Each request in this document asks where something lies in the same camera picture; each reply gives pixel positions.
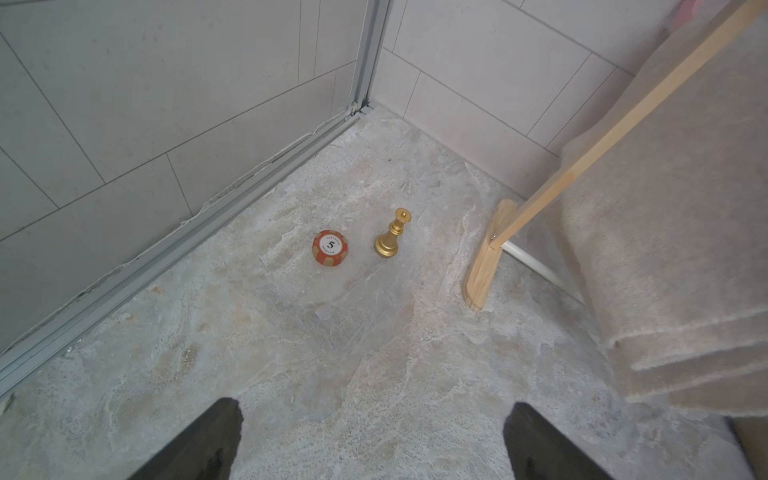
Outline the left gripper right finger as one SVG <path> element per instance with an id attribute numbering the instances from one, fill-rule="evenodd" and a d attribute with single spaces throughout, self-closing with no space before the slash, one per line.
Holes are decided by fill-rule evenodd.
<path id="1" fill-rule="evenodd" d="M 517 480 L 612 479 L 528 403 L 514 404 L 503 439 Z"/>

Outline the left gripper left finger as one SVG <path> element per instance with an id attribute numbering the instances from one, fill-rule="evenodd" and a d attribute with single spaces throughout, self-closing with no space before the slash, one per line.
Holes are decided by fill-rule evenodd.
<path id="1" fill-rule="evenodd" d="M 220 398 L 129 479 L 228 479 L 242 423 L 239 402 Z"/>

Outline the beige wool scarf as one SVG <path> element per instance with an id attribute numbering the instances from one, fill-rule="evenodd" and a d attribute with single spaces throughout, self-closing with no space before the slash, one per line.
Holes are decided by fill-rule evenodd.
<path id="1" fill-rule="evenodd" d="M 626 400 L 766 414 L 765 16 L 547 213 Z"/>

